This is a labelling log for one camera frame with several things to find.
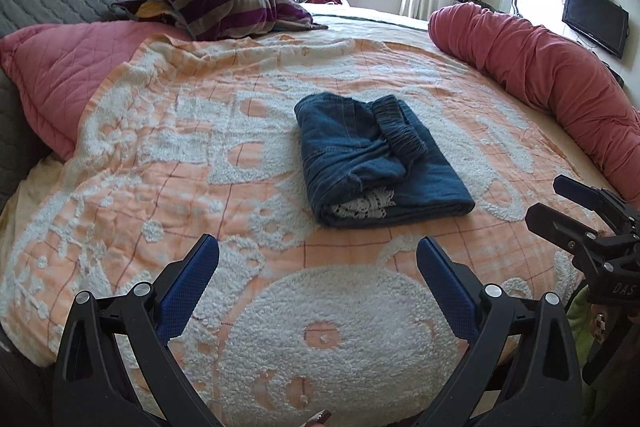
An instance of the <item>blue gripper pad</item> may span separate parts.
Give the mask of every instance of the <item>blue gripper pad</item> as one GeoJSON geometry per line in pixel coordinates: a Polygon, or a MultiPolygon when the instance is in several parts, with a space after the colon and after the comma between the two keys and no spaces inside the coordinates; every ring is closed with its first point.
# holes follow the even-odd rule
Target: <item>blue gripper pad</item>
{"type": "Polygon", "coordinates": [[[554,190],[559,196],[572,200],[589,210],[598,210],[602,204],[602,198],[596,189],[587,187],[587,185],[562,174],[554,180],[554,190]]]}
{"type": "Polygon", "coordinates": [[[196,251],[190,251],[185,258],[186,265],[158,304],[156,334],[163,344],[182,334],[218,267],[220,249],[216,238],[203,236],[199,243],[196,251]]]}
{"type": "Polygon", "coordinates": [[[418,243],[416,259],[418,269],[453,334],[469,344],[475,344],[480,336],[478,303],[469,295],[456,270],[465,276],[465,283],[474,287],[473,291],[478,290],[476,295],[482,289],[481,283],[468,267],[452,263],[436,240],[430,237],[425,237],[418,243]]]}

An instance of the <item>denim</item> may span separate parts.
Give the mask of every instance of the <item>denim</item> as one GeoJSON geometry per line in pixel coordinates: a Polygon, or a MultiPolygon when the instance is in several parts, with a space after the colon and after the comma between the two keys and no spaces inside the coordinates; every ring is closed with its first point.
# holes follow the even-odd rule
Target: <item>denim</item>
{"type": "Polygon", "coordinates": [[[473,210],[429,130],[393,95],[358,102],[324,92],[294,111],[306,194],[320,223],[386,227],[473,210]]]}

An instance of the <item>jeans waistband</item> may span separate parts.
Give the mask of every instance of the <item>jeans waistband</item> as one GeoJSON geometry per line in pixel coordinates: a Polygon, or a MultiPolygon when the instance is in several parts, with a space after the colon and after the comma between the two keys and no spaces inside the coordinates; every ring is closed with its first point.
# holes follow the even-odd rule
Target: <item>jeans waistband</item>
{"type": "Polygon", "coordinates": [[[393,154],[409,166],[417,158],[428,152],[413,126],[406,123],[398,99],[392,94],[379,98],[371,104],[380,131],[385,136],[393,154]]]}

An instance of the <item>green fabric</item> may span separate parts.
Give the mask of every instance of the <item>green fabric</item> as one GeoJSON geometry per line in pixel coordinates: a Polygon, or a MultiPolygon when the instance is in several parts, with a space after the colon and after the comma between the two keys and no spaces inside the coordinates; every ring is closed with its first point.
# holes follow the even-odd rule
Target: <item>green fabric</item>
{"type": "MultiPolygon", "coordinates": [[[[588,287],[583,288],[569,307],[566,318],[574,336],[580,369],[589,356],[593,336],[591,335],[591,304],[587,302],[588,287]]],[[[627,368],[618,367],[606,381],[597,381],[592,386],[582,383],[584,394],[584,418],[589,421],[610,402],[613,394],[624,382],[627,368]]]]}

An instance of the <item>screw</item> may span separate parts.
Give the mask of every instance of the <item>screw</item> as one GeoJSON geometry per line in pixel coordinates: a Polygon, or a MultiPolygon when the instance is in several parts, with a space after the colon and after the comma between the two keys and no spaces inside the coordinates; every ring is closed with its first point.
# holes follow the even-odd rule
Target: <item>screw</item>
{"type": "Polygon", "coordinates": [[[484,292],[489,295],[490,297],[499,297],[500,295],[502,295],[502,290],[500,289],[500,286],[496,286],[495,284],[490,284],[488,285],[485,289],[484,292]]]}
{"type": "Polygon", "coordinates": [[[151,291],[151,285],[148,282],[141,282],[133,288],[136,297],[144,297],[151,291]]]}
{"type": "Polygon", "coordinates": [[[89,300],[89,292],[80,292],[78,295],[76,295],[76,302],[78,304],[84,304],[88,300],[89,300]]]}
{"type": "Polygon", "coordinates": [[[545,295],[545,301],[555,306],[560,303],[560,298],[555,293],[548,293],[545,295]]]}

